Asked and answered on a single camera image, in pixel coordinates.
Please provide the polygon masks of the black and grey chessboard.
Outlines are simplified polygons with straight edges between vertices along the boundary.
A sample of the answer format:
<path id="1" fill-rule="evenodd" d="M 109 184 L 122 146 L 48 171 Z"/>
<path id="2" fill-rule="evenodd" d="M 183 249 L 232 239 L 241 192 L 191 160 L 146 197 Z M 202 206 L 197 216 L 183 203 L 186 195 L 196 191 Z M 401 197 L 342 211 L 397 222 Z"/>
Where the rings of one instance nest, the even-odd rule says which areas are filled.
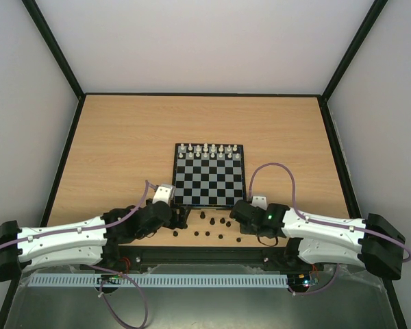
<path id="1" fill-rule="evenodd" d="M 184 152 L 179 150 L 180 144 L 185 145 Z M 189 144 L 193 147 L 192 151 L 188 151 Z M 244 147 L 239 144 L 215 144 L 215 159 L 211 159 L 210 148 L 213 143 L 207 143 L 208 158 L 203 159 L 204 144 L 175 144 L 172 179 L 175 187 L 172 205 L 175 208 L 230 209 L 237 201 L 247 198 Z M 197 145 L 201 146 L 200 158 L 195 157 Z M 219 158 L 221 145 L 224 151 L 223 157 Z M 228 145 L 232 147 L 232 159 L 227 157 Z M 237 153 L 233 152 L 234 145 L 238 146 L 239 159 L 235 158 Z M 193 158 L 188 157 L 189 152 L 193 153 Z M 184 158 L 178 158 L 179 153 L 183 153 Z"/>

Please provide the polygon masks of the right controller board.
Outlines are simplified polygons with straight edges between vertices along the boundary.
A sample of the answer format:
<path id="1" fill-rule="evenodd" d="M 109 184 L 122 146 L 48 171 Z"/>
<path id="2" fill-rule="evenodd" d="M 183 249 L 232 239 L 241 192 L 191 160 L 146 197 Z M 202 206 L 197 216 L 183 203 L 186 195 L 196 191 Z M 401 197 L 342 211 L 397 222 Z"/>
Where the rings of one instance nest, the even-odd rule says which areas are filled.
<path id="1" fill-rule="evenodd" d="M 317 285 L 319 283 L 319 278 L 317 275 L 310 273 L 302 273 L 293 276 L 290 279 L 290 285 L 310 287 Z"/>

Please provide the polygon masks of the left controller board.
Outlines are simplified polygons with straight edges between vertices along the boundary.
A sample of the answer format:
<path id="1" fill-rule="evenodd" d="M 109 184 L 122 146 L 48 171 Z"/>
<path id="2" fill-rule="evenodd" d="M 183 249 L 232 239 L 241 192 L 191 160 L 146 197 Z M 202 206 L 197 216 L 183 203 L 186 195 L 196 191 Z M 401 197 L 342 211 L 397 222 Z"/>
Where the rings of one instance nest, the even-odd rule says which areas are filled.
<path id="1" fill-rule="evenodd" d="M 95 278 L 95 285 L 100 286 L 114 286 L 118 287 L 122 284 L 126 283 L 127 281 L 124 279 L 123 276 L 112 274 L 112 273 L 100 273 Z"/>

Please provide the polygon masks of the black frame post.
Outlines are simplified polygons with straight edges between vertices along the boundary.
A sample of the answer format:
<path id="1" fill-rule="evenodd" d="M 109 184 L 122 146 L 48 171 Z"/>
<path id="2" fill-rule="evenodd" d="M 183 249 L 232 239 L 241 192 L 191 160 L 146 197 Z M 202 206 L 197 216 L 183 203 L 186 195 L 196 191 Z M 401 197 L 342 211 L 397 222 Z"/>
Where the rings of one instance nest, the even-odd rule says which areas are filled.
<path id="1" fill-rule="evenodd" d="M 346 52 L 341 58 L 338 66 L 336 67 L 336 70 L 334 71 L 325 90 L 323 91 L 323 94 L 321 95 L 325 102 L 328 102 L 328 100 L 334 94 L 334 91 L 340 84 L 341 79 L 347 72 L 347 69 L 360 50 L 362 44 L 366 40 L 366 37 L 369 35 L 369 32 L 372 30 L 374 24 L 376 23 L 387 3 L 388 0 L 374 0 L 372 2 L 368 12 L 366 13 L 366 16 L 361 22 L 357 32 L 353 36 Z"/>
<path id="2" fill-rule="evenodd" d="M 66 56 L 61 50 L 38 4 L 34 0 L 22 0 L 22 3 L 25 6 L 25 9 L 30 15 L 32 21 L 34 22 L 36 28 L 38 29 L 40 35 L 42 36 L 46 46 L 49 48 L 52 56 L 57 62 L 61 72 L 66 78 L 76 98 L 81 99 L 84 96 L 84 91 L 80 86 L 71 66 L 69 65 L 69 62 L 66 59 Z"/>

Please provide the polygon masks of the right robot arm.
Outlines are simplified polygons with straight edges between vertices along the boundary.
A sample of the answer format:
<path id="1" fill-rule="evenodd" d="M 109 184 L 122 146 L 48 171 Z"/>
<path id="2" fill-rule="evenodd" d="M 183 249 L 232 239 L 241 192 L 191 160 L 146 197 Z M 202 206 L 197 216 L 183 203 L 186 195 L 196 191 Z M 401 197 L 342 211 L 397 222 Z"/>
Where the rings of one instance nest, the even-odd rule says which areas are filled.
<path id="1" fill-rule="evenodd" d="M 306 263 L 339 263 L 364 267 L 387 280 L 401 277 L 406 239 L 381 215 L 338 219 L 281 204 L 261 208 L 239 200 L 230 217 L 240 224 L 243 234 L 288 239 L 293 246 L 285 251 L 285 260 L 292 268 Z"/>

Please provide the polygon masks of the black frame post right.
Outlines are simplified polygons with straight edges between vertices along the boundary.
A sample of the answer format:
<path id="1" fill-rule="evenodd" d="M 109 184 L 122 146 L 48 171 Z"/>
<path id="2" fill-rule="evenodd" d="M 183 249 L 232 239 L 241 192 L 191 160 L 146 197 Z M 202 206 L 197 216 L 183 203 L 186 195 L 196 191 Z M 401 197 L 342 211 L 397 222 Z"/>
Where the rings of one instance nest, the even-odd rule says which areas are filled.
<path id="1" fill-rule="evenodd" d="M 372 30 L 374 24 L 376 23 L 387 3 L 388 0 L 374 0 L 372 2 L 368 12 L 366 13 L 366 16 L 361 22 L 357 32 L 353 36 L 346 52 L 341 58 L 338 66 L 336 67 L 336 70 L 334 71 L 325 90 L 323 91 L 323 94 L 321 95 L 325 102 L 328 102 L 328 100 L 334 94 L 334 91 L 340 84 L 341 79 L 347 72 L 347 69 L 360 50 L 362 44 L 366 40 L 366 37 L 369 35 L 369 32 Z"/>

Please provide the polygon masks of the controller board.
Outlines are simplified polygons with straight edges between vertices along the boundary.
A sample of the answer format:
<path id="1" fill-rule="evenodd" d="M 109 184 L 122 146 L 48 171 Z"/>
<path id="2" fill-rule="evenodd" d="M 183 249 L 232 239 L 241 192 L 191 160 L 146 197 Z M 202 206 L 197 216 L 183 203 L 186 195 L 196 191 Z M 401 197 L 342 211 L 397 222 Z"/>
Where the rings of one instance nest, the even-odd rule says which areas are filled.
<path id="1" fill-rule="evenodd" d="M 293 276 L 290 279 L 290 285 L 310 287 L 317 285 L 319 283 L 319 278 L 317 275 L 310 273 L 302 273 Z"/>
<path id="2" fill-rule="evenodd" d="M 112 273 L 100 273 L 95 278 L 95 285 L 100 286 L 114 286 L 118 287 L 122 284 L 126 283 L 127 281 L 124 279 L 123 276 L 112 274 Z"/>

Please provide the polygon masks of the black frame post left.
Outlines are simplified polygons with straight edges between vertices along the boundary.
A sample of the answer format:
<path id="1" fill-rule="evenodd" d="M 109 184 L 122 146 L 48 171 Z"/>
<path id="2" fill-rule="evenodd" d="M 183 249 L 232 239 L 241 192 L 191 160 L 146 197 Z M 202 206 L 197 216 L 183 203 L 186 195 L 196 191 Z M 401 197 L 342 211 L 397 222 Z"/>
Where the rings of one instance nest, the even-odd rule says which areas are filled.
<path id="1" fill-rule="evenodd" d="M 76 98 L 81 99 L 84 96 L 84 91 L 80 86 L 71 66 L 69 65 L 69 62 L 66 59 L 66 56 L 61 50 L 38 4 L 34 0 L 22 0 L 22 3 L 25 6 L 25 9 L 30 15 L 32 21 L 34 22 L 36 28 L 38 29 L 40 35 L 42 36 L 46 46 L 49 48 L 52 56 L 57 62 L 61 72 L 66 78 Z"/>

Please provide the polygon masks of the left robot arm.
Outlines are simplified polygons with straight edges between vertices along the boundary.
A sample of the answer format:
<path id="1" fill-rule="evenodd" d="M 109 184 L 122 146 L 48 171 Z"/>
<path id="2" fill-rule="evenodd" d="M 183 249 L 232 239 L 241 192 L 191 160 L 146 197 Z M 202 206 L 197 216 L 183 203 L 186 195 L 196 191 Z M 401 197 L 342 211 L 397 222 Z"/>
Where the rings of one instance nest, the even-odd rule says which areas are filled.
<path id="1" fill-rule="evenodd" d="M 160 228 L 185 229 L 189 208 L 148 201 L 143 208 L 115 208 L 101 216 L 68 225 L 21 228 L 0 225 L 0 282 L 23 272 L 61 265 L 112 266 L 122 244 L 141 240 Z"/>

